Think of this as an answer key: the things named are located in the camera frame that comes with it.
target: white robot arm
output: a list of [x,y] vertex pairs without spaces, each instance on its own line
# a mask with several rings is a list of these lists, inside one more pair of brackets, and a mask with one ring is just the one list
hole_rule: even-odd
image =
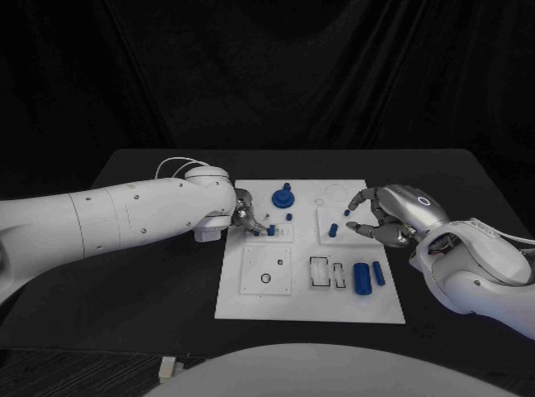
[[364,189],[349,204],[371,200],[380,226],[347,227],[386,246],[419,245],[410,264],[423,273],[430,292],[456,313],[495,318],[535,340],[535,249],[520,251],[505,235],[476,219],[450,222],[436,200],[410,186]]
[[0,304],[33,277],[78,259],[191,230],[199,242],[218,240],[231,223],[264,233],[251,195],[228,177],[201,166],[185,179],[0,201]]

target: wire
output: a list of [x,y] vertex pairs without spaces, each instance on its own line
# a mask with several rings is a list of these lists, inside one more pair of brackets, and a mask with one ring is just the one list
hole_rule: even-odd
[[201,162],[199,162],[199,161],[191,161],[189,163],[186,163],[186,164],[178,169],[178,171],[176,171],[175,174],[172,175],[172,178],[175,178],[175,176],[178,175],[178,173],[182,171],[182,168],[186,167],[186,166],[191,165],[191,164],[201,164]]
[[162,167],[163,163],[165,163],[166,161],[171,161],[171,160],[189,160],[189,161],[198,162],[201,165],[209,166],[208,163],[204,163],[204,162],[199,161],[199,160],[194,160],[194,159],[191,159],[189,157],[169,157],[169,159],[166,159],[166,160],[160,163],[160,165],[158,166],[156,177],[155,177],[155,179],[158,179],[158,174],[160,173],[160,167]]
[[485,227],[488,227],[497,234],[499,234],[504,237],[508,237],[510,239],[512,239],[517,242],[524,242],[525,244],[531,244],[535,246],[535,240],[530,240],[527,238],[521,238],[521,237],[515,237],[510,234],[505,234],[504,232],[501,232],[498,229],[495,229],[491,225],[486,225],[479,219],[472,218],[471,221],[474,222],[479,222]]

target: small blue piece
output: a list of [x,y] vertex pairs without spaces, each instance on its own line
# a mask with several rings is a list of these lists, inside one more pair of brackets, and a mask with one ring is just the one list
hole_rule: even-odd
[[277,208],[289,208],[293,205],[295,195],[289,184],[285,184],[282,190],[273,194],[272,201]]
[[334,223],[331,225],[331,230],[329,230],[329,237],[336,237],[336,231],[339,230],[339,225]]
[[371,295],[371,268],[367,263],[354,264],[354,292],[358,295]]
[[384,285],[384,275],[383,275],[383,269],[381,269],[381,263],[380,262],[373,262],[373,268],[374,268],[374,277],[377,278],[377,284]]

